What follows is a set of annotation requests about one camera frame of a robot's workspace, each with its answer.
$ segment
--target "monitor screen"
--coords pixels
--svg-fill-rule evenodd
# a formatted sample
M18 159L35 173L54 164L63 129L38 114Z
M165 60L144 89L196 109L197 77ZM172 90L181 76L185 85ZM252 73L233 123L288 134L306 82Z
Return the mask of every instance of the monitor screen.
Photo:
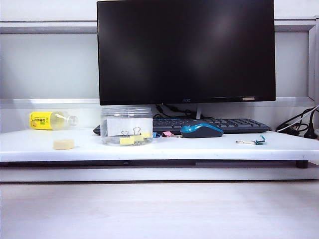
M100 105L275 100L273 0L97 2Z

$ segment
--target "desk surface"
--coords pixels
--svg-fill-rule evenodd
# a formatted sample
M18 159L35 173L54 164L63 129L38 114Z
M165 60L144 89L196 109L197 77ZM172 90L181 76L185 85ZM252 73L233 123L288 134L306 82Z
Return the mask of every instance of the desk surface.
M319 181L1 185L2 239L317 239Z
M224 134L219 138L155 138L141 146L108 146L91 129L46 131L23 130L3 133L1 162L133 160L133 159L242 159L316 160L319 140L276 132L263 133L264 145L237 144L237 140L256 140L260 134ZM56 139L72 138L76 147L54 150Z

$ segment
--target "round yellow object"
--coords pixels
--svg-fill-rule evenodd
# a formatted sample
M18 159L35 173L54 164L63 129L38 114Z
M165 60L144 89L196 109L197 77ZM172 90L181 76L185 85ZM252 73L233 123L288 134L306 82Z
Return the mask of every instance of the round yellow object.
M53 142L53 148L57 150L66 150L74 148L73 139L57 139Z

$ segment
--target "blue mouse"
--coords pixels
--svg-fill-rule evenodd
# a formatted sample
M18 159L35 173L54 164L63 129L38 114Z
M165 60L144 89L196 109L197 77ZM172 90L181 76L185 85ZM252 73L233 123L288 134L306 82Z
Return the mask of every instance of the blue mouse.
M211 123L196 119L185 124L180 133L185 138L210 138L221 137L224 131Z

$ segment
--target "bottle cap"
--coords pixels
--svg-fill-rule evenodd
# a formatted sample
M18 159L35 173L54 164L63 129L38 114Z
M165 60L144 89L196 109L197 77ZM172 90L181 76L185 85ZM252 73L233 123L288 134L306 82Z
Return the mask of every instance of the bottle cap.
M79 120L76 116L69 116L67 119L67 123L70 126L76 126L78 124Z

